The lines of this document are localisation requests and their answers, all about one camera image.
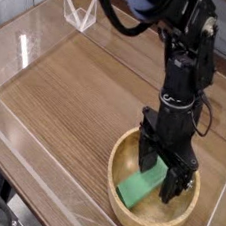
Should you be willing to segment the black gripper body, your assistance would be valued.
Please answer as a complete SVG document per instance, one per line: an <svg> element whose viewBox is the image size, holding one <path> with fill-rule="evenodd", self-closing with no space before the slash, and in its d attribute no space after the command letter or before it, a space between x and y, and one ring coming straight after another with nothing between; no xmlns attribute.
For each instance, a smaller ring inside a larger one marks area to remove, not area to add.
<svg viewBox="0 0 226 226"><path fill-rule="evenodd" d="M183 190L186 190L198 168L192 137L196 133L203 104L199 99L193 99L188 104L171 102L163 95L159 100L159 111L148 106L143 109L144 119L139 127L139 135L151 140L167 171L173 167L181 171Z"/></svg>

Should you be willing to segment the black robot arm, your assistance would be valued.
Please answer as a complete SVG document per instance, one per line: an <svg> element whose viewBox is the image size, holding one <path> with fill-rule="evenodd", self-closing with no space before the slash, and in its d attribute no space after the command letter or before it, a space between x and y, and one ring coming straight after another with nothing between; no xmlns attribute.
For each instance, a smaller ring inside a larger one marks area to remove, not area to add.
<svg viewBox="0 0 226 226"><path fill-rule="evenodd" d="M140 126L139 168L152 169L159 157L166 163L160 198L166 204L188 188L198 162L192 137L202 107L209 104L205 89L213 83L217 27L212 0L127 0L142 23L160 23L165 46L165 80L159 109L146 106Z"/></svg>

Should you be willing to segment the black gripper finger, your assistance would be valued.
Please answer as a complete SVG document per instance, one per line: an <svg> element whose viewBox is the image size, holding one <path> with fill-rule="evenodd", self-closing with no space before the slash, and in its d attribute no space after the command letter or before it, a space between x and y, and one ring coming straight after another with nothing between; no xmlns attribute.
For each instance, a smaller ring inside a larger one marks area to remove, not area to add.
<svg viewBox="0 0 226 226"><path fill-rule="evenodd" d="M139 169L141 172L147 172L157 164L158 154L154 147L154 144L146 138L145 135L140 135L139 141Z"/></svg>
<svg viewBox="0 0 226 226"><path fill-rule="evenodd" d="M179 169L173 167L167 171L160 189L160 198L164 204L168 204L170 200L181 193L183 183L183 176Z"/></svg>

